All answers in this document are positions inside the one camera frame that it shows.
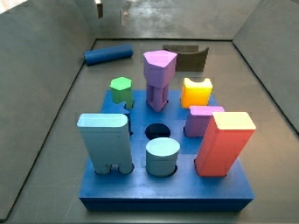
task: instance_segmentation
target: gray wall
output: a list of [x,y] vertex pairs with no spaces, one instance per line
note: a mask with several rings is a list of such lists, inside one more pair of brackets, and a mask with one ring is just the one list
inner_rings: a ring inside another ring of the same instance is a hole
[[94,0],[77,0],[99,39],[233,40],[261,0],[138,0],[121,17],[126,1],[103,0],[98,19]]
[[0,15],[0,221],[94,41],[73,0],[30,0]]
[[234,44],[299,132],[299,3],[264,0]]

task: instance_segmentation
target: green hexagonal block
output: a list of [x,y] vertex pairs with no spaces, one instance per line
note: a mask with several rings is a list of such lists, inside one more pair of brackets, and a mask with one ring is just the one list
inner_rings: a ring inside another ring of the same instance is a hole
[[126,102],[126,109],[134,107],[133,80],[126,77],[114,79],[110,83],[114,103]]

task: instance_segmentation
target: shape sorter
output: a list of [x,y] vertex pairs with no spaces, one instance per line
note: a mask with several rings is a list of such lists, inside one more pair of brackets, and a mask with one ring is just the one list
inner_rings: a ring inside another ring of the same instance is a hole
[[[149,92],[153,93],[149,89],[133,91],[135,105],[130,110],[130,143],[134,170],[125,175],[113,165],[110,174],[97,174],[89,160],[79,198],[89,210],[241,211],[255,196],[239,159],[234,161],[226,177],[198,175],[195,158],[201,155],[203,137],[185,135],[191,112],[182,107],[182,91],[169,91],[169,87],[162,89],[155,91],[158,104],[149,101]],[[218,106],[214,95],[209,106]],[[119,107],[114,103],[113,92],[107,91],[101,112],[114,114],[114,110],[125,110]],[[149,129],[155,125],[165,126],[169,133],[161,133],[159,128]],[[151,141],[149,130],[154,132],[150,133],[153,136],[167,135],[181,146],[177,169],[167,177],[158,177],[155,171],[151,173],[146,169],[146,146]]]

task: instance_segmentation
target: purple pentagonal block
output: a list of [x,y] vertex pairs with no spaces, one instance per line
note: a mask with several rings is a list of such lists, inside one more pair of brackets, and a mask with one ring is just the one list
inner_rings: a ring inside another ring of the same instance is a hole
[[177,53],[167,51],[145,53],[146,101],[157,112],[163,110],[167,103],[177,56]]
[[210,124],[213,112],[225,112],[223,107],[218,106],[190,106],[185,135],[187,137],[203,137]]
[[147,85],[165,88],[175,75],[178,53],[155,51],[145,53],[145,78]]

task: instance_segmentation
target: red rectangular block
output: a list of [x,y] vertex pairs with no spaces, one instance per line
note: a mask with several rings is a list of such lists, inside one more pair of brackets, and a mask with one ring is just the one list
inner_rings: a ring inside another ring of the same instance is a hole
[[257,126],[246,112],[215,112],[203,138],[195,167],[202,177],[225,177]]

